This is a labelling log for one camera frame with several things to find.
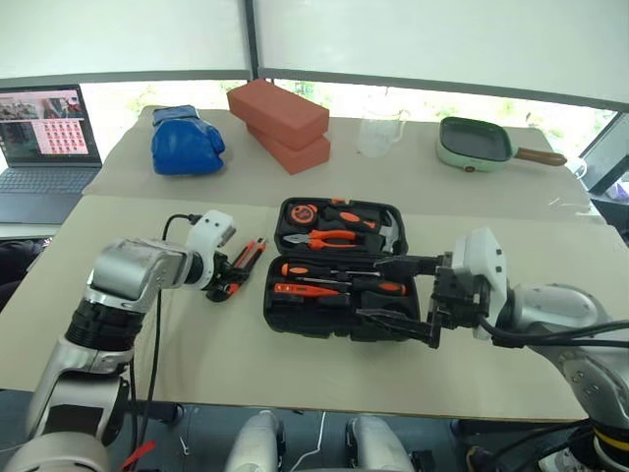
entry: pliers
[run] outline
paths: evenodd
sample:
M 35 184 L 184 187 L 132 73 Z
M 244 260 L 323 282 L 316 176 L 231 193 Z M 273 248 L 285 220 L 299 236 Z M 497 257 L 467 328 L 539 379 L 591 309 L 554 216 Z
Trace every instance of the pliers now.
M 284 241 L 293 244 L 306 243 L 311 249 L 319 250 L 323 248 L 356 248 L 356 244 L 333 244 L 326 243 L 327 239 L 345 239 L 347 241 L 356 241 L 358 239 L 358 233 L 354 231 L 345 230 L 332 230 L 332 231 L 318 231 L 313 230 L 308 234 L 289 234 L 284 236 Z

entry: white robot leg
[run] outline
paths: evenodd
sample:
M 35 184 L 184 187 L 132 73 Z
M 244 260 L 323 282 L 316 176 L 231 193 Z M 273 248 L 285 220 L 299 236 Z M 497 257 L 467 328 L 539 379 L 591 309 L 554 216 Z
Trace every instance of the white robot leg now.
M 280 427 L 279 420 L 268 410 L 250 418 L 232 446 L 225 472 L 277 472 Z
M 380 418 L 361 415 L 347 425 L 348 446 L 356 452 L 354 467 L 415 472 L 406 449 Z

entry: laptop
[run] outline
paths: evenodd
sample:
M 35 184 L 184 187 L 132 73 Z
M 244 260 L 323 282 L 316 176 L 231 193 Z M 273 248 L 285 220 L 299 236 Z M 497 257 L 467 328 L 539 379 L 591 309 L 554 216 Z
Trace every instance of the laptop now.
M 0 88 L 0 223 L 61 224 L 101 167 L 81 88 Z

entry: brick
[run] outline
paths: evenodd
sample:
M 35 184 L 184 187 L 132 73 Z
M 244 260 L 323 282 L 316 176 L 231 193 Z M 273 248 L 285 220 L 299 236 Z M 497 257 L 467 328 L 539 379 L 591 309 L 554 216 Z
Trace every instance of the brick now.
M 291 175 L 315 167 L 330 158 L 330 141 L 323 136 L 300 150 L 294 150 L 251 125 L 247 125 L 247 129 Z
M 329 110 L 263 80 L 227 93 L 230 111 L 282 145 L 302 149 L 327 131 Z

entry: screwdriver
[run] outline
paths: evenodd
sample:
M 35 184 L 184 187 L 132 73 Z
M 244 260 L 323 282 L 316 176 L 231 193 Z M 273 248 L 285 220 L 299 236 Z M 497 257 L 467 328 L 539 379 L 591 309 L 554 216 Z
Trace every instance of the screwdriver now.
M 338 211 L 334 208 L 326 208 L 323 212 L 323 218 L 327 220 L 343 221 L 349 229 L 357 229 L 368 233 L 377 233 L 379 231 L 379 223 L 377 221 L 369 221 L 351 211 Z
M 348 275 L 373 275 L 380 277 L 380 272 L 365 272 L 360 270 L 332 270 L 329 267 L 321 267 L 319 265 L 308 264 L 284 264 L 282 266 L 282 275 L 285 277 L 296 277 L 304 275 L 329 276 L 335 273 L 347 273 Z
M 338 285 L 351 286 L 353 290 L 357 292 L 377 292 L 386 295 L 406 295 L 406 285 L 396 282 L 389 282 L 388 280 L 378 280 L 376 278 L 353 278 L 351 282 L 339 282 L 337 280 L 327 280 L 323 278 L 309 278 L 309 277 L 297 277 L 297 280 L 303 282 L 314 283 L 331 283 Z
M 314 285 L 303 285 L 299 283 L 276 283 L 273 287 L 275 293 L 289 293 L 307 298 L 326 297 L 329 295 L 340 295 L 341 292 L 330 290 L 329 288 L 315 287 Z

